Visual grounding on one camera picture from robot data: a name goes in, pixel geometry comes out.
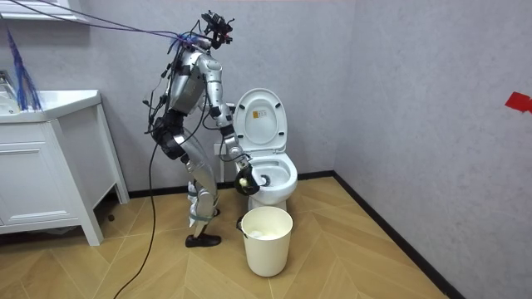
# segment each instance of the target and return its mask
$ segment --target toilet lid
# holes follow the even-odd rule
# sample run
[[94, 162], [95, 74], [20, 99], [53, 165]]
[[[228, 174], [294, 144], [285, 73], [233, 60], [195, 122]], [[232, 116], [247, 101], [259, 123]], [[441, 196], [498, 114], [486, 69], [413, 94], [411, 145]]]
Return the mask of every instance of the toilet lid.
[[246, 92], [234, 112], [234, 131], [245, 151], [284, 152], [288, 124], [283, 103], [272, 91]]

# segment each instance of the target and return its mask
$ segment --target cabinet drawer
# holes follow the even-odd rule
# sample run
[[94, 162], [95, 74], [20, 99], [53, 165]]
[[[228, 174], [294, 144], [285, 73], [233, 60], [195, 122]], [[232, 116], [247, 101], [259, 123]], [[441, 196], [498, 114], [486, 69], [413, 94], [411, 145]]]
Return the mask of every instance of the cabinet drawer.
[[0, 125], [0, 144], [44, 141], [39, 124]]

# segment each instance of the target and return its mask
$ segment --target vanity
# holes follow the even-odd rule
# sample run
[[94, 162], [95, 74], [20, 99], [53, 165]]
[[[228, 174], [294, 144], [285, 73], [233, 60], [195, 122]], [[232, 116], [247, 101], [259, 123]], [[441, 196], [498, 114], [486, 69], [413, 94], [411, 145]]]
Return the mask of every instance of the vanity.
[[40, 91], [42, 111], [0, 115], [0, 233], [81, 225], [103, 236], [93, 208], [129, 196], [99, 91]]

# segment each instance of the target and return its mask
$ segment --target cleaning brush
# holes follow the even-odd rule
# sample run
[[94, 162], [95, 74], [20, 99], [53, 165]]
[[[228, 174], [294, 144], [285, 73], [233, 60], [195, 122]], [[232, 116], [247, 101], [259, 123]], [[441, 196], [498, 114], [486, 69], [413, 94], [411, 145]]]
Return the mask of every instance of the cleaning brush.
[[[13, 39], [11, 31], [9, 30], [9, 26], [3, 19], [2, 15], [0, 15], [0, 18], [2, 19], [2, 22], [4, 23], [6, 27], [7, 40], [9, 42], [9, 48], [11, 49], [11, 54], [13, 56], [15, 72], [17, 73], [18, 106], [20, 107], [20, 110], [28, 110], [29, 107], [31, 107], [34, 111], [42, 110], [41, 101], [39, 100], [39, 95], [37, 94], [37, 89], [35, 88], [35, 85], [33, 84], [33, 80], [30, 77], [30, 74], [27, 72], [27, 69], [24, 66], [24, 62], [22, 61], [22, 57], [20, 55], [20, 52], [18, 51], [17, 44], [15, 43], [15, 40]], [[29, 103], [28, 103], [26, 89], [27, 89], [27, 93], [30, 96]]]

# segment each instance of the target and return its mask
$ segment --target faucet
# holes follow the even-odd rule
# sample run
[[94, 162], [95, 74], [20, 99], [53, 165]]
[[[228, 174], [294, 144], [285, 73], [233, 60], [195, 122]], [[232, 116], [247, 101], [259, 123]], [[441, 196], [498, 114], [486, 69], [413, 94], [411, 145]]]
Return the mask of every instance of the faucet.
[[0, 86], [6, 90], [7, 94], [11, 99], [17, 100], [17, 92], [13, 88], [11, 78], [9, 78], [9, 74], [7, 73], [7, 71], [0, 71]]

